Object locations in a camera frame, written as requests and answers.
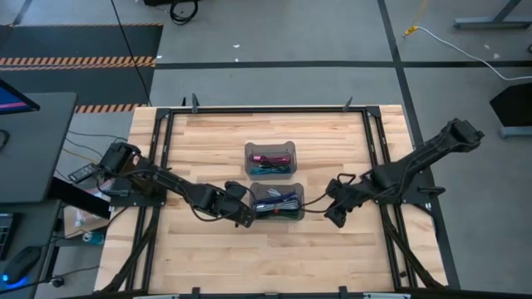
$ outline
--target wooden tabletop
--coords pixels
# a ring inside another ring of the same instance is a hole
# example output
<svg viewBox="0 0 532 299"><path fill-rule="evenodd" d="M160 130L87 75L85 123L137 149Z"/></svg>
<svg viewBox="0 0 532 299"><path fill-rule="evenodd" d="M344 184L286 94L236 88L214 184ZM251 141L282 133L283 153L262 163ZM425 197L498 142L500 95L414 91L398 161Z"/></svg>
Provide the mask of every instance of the wooden tabletop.
<svg viewBox="0 0 532 299"><path fill-rule="evenodd" d="M412 151L402 108L382 105L381 112L392 160L400 159ZM154 118L155 108L137 108L131 124L129 143L146 155ZM165 124L155 161L160 161L164 128ZM373 122L372 132L378 140ZM338 173L361 174L371 168L362 117L355 113L177 115L168 166L192 182L223 187L226 180L236 180L250 186L244 145L288 140L296 145L298 171L290 180L265 183L300 183L306 201L323 194ZM327 198L312 207L324 209L330 203ZM137 214L138 208L129 208L108 229L96 290L109 283L129 256ZM403 205L403 214L412 251L445 284L431 218L409 205ZM397 247L396 251L404 270ZM139 264L138 287L143 257ZM190 293L192 287L201 287L203 293L337 292L339 286L350 292L393 290L374 203L348 214L343 228L311 213L293 223L255 221L251 228L235 228L227 220L200 222L179 195L168 193L160 215L151 294Z"/></svg>

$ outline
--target monitor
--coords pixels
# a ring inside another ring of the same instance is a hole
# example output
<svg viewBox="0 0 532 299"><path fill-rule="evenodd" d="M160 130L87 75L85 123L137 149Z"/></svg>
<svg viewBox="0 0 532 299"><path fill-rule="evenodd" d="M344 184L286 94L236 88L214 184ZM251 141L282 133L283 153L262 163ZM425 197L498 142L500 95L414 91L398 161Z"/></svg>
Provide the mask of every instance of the monitor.
<svg viewBox="0 0 532 299"><path fill-rule="evenodd" d="M0 115L37 111L41 107L0 79Z"/></svg>

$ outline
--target keyboard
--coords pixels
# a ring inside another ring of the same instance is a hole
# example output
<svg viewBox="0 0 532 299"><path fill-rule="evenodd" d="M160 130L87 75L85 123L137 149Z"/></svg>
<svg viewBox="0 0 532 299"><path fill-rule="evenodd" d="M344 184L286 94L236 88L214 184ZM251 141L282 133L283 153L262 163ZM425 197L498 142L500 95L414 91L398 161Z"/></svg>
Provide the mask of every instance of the keyboard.
<svg viewBox="0 0 532 299"><path fill-rule="evenodd" d="M0 213L0 261L7 256L19 216L18 213Z"/></svg>

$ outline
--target concrete floor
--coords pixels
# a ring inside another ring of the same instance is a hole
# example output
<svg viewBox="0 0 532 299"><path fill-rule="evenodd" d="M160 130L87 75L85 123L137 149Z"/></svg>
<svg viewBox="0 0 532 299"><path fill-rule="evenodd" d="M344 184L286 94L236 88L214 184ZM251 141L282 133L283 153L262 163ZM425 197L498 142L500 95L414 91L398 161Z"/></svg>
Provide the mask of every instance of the concrete floor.
<svg viewBox="0 0 532 299"><path fill-rule="evenodd" d="M23 0L0 1L0 23L10 23ZM407 39L421 0L387 0L403 61L465 61L423 32ZM477 56L499 61L529 60L532 30L457 32L455 17L497 12L506 0L433 0L421 25ZM163 22L158 62L391 61L379 7L373 0L204 0L193 22L173 25L161 10L141 1L116 0L123 22ZM22 24L114 23L108 0L33 0ZM514 15L532 16L532 2ZM502 68L506 76L529 68ZM432 167L461 287L468 290L532 293L532 139L501 140L500 122L489 101L518 82L500 80L487 68L405 70L423 136L450 119L469 120L486 137L470 154L453 154ZM393 68L305 67L157 70L154 105L180 105L192 92L201 105L404 104ZM131 113L75 115L72 130L127 136ZM110 139L72 136L103 152ZM83 154L92 154L76 149ZM84 161L63 155L58 169L68 174ZM99 248L64 248L56 272L99 262ZM77 273L62 289L39 288L38 298L89 293L96 272Z"/></svg>

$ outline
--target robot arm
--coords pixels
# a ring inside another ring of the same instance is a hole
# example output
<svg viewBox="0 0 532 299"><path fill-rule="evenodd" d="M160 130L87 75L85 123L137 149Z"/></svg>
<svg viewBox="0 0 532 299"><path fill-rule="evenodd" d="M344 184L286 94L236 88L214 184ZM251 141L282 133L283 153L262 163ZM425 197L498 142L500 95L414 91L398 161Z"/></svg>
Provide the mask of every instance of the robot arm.
<svg viewBox="0 0 532 299"><path fill-rule="evenodd" d="M147 198L169 190L183 196L191 208L209 216L233 220L246 228L254 221L253 211L242 202L247 189L241 184L226 182L225 190L211 184L193 184L142 157L134 145L112 144L96 166L96 172L106 179L130 180L132 191ZM108 194L120 196L128 192L110 191Z"/></svg>
<svg viewBox="0 0 532 299"><path fill-rule="evenodd" d="M342 183L338 179L332 179L326 192L334 201L325 217L341 228L345 224L347 213L355 207L361 207L369 199L378 200L380 204L400 203L403 192L415 175L449 153L466 153L476 149L482 137L484 134L467 120L454 119L438 135L404 158L378 165L362 174L360 183Z"/></svg>

